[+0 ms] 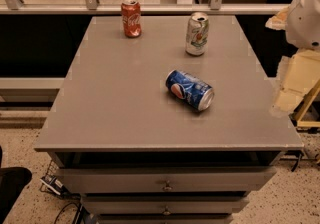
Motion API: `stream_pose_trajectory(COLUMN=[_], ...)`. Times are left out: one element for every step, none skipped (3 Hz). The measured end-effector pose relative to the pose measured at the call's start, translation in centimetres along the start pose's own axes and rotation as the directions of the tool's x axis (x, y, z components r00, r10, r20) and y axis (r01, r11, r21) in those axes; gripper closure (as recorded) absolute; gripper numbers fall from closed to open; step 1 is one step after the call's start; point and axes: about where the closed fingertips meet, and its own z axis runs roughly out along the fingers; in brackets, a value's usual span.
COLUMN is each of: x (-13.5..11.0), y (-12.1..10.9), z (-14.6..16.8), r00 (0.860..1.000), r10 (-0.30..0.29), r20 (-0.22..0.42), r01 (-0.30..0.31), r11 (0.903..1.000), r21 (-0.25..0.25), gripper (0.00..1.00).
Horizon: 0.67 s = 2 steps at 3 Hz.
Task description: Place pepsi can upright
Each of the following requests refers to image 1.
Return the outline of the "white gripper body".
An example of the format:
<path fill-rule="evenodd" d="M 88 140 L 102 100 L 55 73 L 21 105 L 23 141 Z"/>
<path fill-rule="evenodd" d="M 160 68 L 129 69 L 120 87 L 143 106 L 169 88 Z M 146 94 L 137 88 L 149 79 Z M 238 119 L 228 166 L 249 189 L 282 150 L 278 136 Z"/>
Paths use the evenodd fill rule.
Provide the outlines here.
<path fill-rule="evenodd" d="M 297 48 L 320 49 L 320 0 L 292 0 L 286 40 Z"/>

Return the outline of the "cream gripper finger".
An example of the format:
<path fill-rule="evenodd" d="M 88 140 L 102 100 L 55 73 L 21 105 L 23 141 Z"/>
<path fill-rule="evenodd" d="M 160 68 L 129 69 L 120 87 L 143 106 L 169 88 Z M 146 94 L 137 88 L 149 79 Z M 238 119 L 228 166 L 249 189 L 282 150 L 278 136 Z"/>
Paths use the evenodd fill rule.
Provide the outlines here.
<path fill-rule="evenodd" d="M 291 114 L 320 80 L 320 52 L 299 49 L 291 58 L 284 57 L 277 73 L 271 113 L 276 117 Z"/>
<path fill-rule="evenodd" d="M 272 30 L 285 30 L 288 11 L 288 7 L 280 10 L 277 14 L 267 20 L 265 27 Z"/>

